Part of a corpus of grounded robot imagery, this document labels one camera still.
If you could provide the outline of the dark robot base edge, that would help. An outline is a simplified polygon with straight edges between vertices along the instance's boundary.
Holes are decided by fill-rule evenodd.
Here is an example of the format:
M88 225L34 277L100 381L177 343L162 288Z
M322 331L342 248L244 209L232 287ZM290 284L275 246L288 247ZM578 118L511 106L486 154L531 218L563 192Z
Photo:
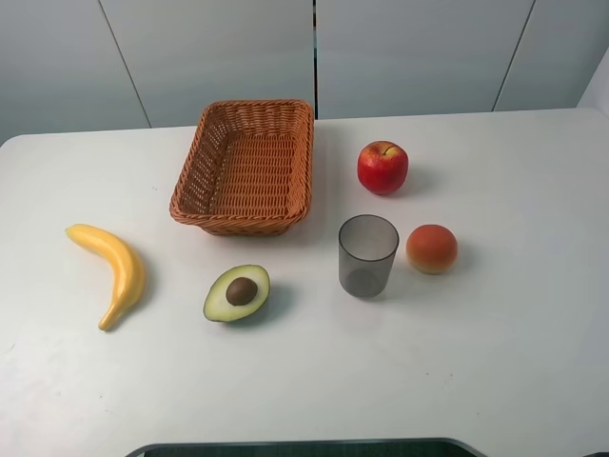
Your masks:
M297 456L480 456L473 447L448 438L156 444L131 456L297 457Z

